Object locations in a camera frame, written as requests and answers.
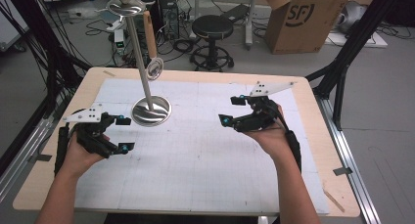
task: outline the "person's right arm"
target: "person's right arm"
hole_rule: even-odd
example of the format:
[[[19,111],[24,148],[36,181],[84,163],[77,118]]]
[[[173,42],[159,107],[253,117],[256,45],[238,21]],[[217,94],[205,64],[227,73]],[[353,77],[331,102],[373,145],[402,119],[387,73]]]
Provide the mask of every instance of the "person's right arm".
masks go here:
[[[277,124],[272,127],[275,129],[246,134],[255,139],[274,160],[278,174],[281,223],[320,223],[296,160],[285,138],[285,131],[278,128]]]

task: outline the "round metal base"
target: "round metal base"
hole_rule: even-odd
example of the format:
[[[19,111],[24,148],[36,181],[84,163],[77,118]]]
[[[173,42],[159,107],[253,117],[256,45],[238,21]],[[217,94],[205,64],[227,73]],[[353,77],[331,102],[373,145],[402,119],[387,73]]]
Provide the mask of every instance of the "round metal base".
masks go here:
[[[159,96],[152,96],[154,110],[149,110],[147,99],[135,103],[131,110],[131,118],[139,125],[152,127],[165,122],[171,114],[170,102]]]

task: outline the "black metal frame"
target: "black metal frame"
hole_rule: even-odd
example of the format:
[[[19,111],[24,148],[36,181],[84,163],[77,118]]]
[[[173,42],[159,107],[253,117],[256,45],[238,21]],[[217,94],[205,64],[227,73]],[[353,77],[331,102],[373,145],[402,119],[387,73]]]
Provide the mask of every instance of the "black metal frame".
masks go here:
[[[338,130],[342,130],[341,114],[347,70],[396,1],[373,0],[338,56],[328,66],[305,77],[312,81],[324,76],[318,86],[313,88],[314,95],[321,99],[329,99],[330,92],[337,86],[333,121]]]

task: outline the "metal pole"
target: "metal pole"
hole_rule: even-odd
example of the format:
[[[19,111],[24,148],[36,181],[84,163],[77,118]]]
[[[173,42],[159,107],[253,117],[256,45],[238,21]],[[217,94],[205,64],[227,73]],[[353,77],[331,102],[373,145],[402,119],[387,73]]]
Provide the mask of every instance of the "metal pole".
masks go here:
[[[134,49],[134,57],[138,70],[140,71],[141,82],[143,84],[144,94],[146,95],[147,105],[149,106],[149,111],[153,112],[153,100],[152,94],[150,93],[149,81],[147,79],[146,71],[144,70],[143,57],[141,56],[140,42],[138,41],[137,31],[134,25],[134,19],[132,17],[126,17],[128,33],[132,42],[132,47]]]

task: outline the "chair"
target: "chair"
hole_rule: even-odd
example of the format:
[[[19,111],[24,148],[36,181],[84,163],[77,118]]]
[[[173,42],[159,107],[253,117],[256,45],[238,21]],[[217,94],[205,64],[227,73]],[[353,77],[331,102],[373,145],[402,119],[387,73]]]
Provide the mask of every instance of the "chair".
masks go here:
[[[201,67],[207,70],[219,69],[220,72],[223,72],[223,67],[234,66],[234,61],[229,53],[216,46],[216,40],[222,40],[233,32],[233,24],[229,19],[213,15],[201,16],[193,21],[192,30],[197,36],[208,42],[207,46],[196,49],[190,57],[190,62],[196,65],[195,70],[199,70]]]

